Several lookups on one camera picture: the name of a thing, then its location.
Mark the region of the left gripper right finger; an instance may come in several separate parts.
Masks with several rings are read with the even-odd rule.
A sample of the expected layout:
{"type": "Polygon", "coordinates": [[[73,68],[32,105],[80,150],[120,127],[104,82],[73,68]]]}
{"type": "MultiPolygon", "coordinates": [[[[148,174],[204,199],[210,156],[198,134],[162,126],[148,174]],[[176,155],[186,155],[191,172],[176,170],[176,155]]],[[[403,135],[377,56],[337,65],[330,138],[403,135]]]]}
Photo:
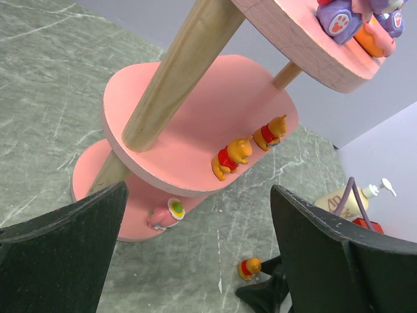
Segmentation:
{"type": "Polygon", "coordinates": [[[365,229],[280,185],[270,206],[295,312],[416,311],[416,243],[365,229]]]}

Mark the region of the orange bear toy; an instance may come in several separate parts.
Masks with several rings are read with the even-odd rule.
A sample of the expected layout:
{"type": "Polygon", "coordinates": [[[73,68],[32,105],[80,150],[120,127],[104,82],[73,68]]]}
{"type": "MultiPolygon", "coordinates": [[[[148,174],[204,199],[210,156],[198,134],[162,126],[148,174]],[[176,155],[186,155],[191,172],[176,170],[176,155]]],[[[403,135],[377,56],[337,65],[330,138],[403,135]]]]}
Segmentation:
{"type": "Polygon", "coordinates": [[[271,146],[281,142],[281,138],[287,133],[286,117],[286,115],[275,117],[253,133],[253,140],[259,148],[269,151],[271,146]]]}
{"type": "Polygon", "coordinates": [[[241,261],[237,265],[238,275],[241,279],[248,281],[261,271],[261,259],[250,258],[241,261]]]}
{"type": "Polygon", "coordinates": [[[235,173],[241,164],[248,163],[248,158],[253,153],[250,143],[252,138],[253,136],[248,136],[232,140],[212,159],[212,171],[220,181],[224,181],[227,174],[235,173]]]}

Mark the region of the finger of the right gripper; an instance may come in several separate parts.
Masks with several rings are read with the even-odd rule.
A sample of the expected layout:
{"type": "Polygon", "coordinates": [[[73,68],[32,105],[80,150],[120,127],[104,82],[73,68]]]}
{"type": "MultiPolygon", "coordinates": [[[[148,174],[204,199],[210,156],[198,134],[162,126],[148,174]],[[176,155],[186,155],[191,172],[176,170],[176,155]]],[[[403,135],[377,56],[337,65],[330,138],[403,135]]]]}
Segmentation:
{"type": "Polygon", "coordinates": [[[260,272],[270,275],[264,282],[242,286],[235,295],[254,312],[279,312],[280,306],[289,294],[287,277],[281,256],[260,263],[260,272]]]}

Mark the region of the small purple bunny toy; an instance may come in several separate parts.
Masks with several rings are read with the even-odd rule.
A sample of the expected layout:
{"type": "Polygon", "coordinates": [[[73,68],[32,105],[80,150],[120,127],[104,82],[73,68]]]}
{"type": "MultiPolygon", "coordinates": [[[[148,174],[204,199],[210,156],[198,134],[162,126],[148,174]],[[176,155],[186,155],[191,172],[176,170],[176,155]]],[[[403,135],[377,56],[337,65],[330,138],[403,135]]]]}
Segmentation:
{"type": "Polygon", "coordinates": [[[339,44],[350,41],[363,25],[363,1],[318,1],[317,19],[327,35],[339,44]]]}

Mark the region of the pink toy with yellow top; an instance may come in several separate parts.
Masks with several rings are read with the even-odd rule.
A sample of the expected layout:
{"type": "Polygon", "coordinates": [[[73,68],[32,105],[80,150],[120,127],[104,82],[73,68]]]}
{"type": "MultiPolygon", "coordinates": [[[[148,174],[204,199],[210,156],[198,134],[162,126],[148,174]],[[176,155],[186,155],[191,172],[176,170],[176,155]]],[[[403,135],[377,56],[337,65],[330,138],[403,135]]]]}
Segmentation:
{"type": "Polygon", "coordinates": [[[185,208],[176,198],[168,199],[165,205],[153,209],[147,218],[148,227],[154,230],[165,231],[178,224],[185,217],[185,208]]]}

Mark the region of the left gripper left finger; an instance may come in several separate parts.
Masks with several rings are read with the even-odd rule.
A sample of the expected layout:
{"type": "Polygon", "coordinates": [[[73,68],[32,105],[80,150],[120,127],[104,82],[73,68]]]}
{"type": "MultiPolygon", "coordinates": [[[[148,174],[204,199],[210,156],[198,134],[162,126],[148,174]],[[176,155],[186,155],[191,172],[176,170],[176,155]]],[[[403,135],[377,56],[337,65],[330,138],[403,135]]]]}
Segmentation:
{"type": "Polygon", "coordinates": [[[127,198],[120,182],[1,228],[1,311],[96,312],[127,198]]]}

